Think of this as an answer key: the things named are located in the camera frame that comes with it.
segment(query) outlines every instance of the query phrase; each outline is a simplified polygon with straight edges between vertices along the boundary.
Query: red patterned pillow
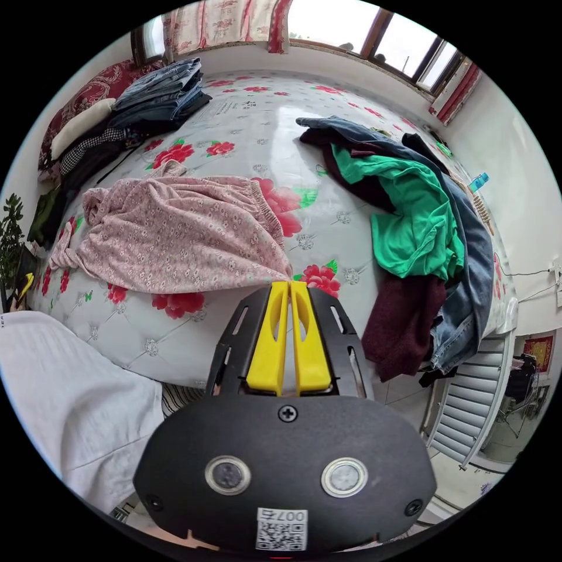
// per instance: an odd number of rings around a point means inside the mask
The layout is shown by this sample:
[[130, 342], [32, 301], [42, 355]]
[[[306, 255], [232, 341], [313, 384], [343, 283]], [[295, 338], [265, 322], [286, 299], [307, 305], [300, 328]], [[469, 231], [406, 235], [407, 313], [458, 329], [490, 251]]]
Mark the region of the red patterned pillow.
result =
[[45, 180], [48, 177], [53, 177], [48, 156], [51, 143], [70, 119], [99, 100], [118, 98], [135, 80], [163, 66], [162, 61], [156, 61], [141, 68], [135, 68], [133, 59], [127, 59], [108, 66], [97, 76], [94, 76], [84, 87], [80, 88], [49, 123], [39, 153], [39, 179]]

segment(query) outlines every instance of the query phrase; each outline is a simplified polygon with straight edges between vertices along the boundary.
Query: electrical cable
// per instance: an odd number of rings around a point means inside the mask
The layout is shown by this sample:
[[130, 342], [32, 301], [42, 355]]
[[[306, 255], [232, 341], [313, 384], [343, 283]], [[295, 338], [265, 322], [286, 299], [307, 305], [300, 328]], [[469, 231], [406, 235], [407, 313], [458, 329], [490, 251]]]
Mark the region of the electrical cable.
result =
[[539, 271], [533, 271], [533, 272], [531, 272], [531, 273], [506, 273], [506, 272], [503, 270], [502, 262], [500, 261], [499, 256], [498, 256], [498, 254], [497, 254], [496, 252], [494, 252], [494, 256], [495, 256], [496, 258], [498, 258], [499, 268], [502, 270], [502, 273], [503, 273], [506, 277], [515, 277], [515, 276], [517, 276], [517, 275], [536, 275], [537, 273], [548, 273], [548, 272], [549, 272], [548, 269], [539, 269]]
[[546, 289], [543, 289], [541, 291], [537, 291], [536, 293], [533, 293], [531, 295], [529, 295], [528, 297], [525, 297], [524, 299], [521, 299], [519, 302], [520, 303], [524, 303], [526, 300], [532, 299], [533, 297], [537, 296], [540, 293], [544, 293], [545, 291], [548, 291], [549, 289], [552, 289], [552, 287], [556, 287], [556, 283], [553, 283], [552, 285], [550, 285], [550, 287], [546, 287]]

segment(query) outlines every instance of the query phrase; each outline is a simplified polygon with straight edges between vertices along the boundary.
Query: white cloth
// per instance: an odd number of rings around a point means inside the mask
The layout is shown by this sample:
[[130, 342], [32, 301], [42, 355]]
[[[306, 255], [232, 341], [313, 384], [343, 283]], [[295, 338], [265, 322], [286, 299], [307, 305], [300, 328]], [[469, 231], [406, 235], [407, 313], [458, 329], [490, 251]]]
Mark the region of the white cloth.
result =
[[51, 159], [56, 160], [76, 139], [109, 117], [115, 98], [99, 100], [75, 117], [59, 131], [51, 143]]
[[160, 383], [31, 311], [0, 315], [0, 368], [28, 437], [70, 489], [105, 513], [134, 492], [146, 442], [163, 421]]

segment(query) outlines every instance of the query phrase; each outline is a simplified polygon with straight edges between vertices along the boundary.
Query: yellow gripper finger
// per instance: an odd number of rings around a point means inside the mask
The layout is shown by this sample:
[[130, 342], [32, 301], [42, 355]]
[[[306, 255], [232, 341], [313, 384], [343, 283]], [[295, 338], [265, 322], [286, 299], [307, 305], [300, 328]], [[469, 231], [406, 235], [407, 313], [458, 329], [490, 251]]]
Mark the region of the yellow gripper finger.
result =
[[[275, 392], [276, 396], [281, 396], [287, 343], [289, 283], [275, 281], [271, 285], [268, 306], [259, 331], [246, 383], [254, 390]], [[279, 328], [276, 339], [277, 323], [279, 323]]]
[[[331, 375], [306, 283], [291, 282], [291, 306], [297, 392], [301, 395], [303, 392], [327, 390]], [[306, 332], [304, 339], [300, 335], [300, 322]]]

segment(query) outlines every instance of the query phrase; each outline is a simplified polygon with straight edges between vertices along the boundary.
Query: bed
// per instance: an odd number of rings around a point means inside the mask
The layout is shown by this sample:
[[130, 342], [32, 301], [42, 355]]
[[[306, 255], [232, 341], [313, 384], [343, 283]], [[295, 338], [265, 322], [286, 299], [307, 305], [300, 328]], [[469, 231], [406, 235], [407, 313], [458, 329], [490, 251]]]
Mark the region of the bed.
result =
[[[345, 191], [327, 174], [320, 151], [299, 141], [304, 129], [295, 119], [339, 115], [383, 129], [397, 141], [405, 132], [417, 132], [463, 181], [470, 180], [466, 171], [437, 149], [421, 122], [346, 84], [264, 70], [208, 76], [204, 91], [214, 98], [206, 107], [178, 131], [145, 142], [99, 186], [110, 187], [123, 177], [143, 177], [169, 150], [194, 177], [259, 178], [262, 189], [279, 204], [285, 251], [294, 275], [306, 281], [315, 266], [319, 271], [326, 266], [321, 270], [325, 288], [339, 297], [362, 334], [382, 278], [373, 259], [369, 224], [370, 215], [380, 211]], [[91, 178], [82, 193], [114, 165]], [[68, 209], [61, 227], [68, 220], [74, 227], [71, 247], [76, 248], [87, 230], [80, 197]], [[506, 269], [497, 229], [493, 241]], [[513, 284], [502, 278], [499, 265], [495, 276], [486, 334], [509, 331], [516, 319]], [[43, 260], [29, 304], [60, 320], [125, 369], [162, 382], [202, 388], [227, 320], [239, 300], [253, 290], [172, 298], [108, 286], [81, 270], [51, 271]], [[285, 389], [294, 389], [291, 345]]]

